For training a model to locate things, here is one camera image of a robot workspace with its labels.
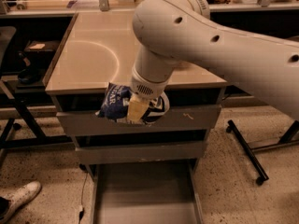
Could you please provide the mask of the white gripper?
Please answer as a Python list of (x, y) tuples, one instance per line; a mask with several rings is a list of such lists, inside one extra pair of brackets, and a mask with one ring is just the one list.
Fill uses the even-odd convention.
[(167, 83), (168, 79), (163, 82), (148, 81), (133, 68), (130, 88), (134, 94), (129, 101), (127, 118), (132, 122), (138, 122), (148, 110), (149, 100), (159, 97)]

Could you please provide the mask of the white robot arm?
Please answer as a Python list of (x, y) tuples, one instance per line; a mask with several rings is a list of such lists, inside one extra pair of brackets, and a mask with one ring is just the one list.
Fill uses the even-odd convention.
[(209, 19), (206, 0), (144, 0), (133, 31), (141, 47), (127, 118), (142, 118), (182, 62), (209, 72), (299, 120), (299, 44), (236, 30)]

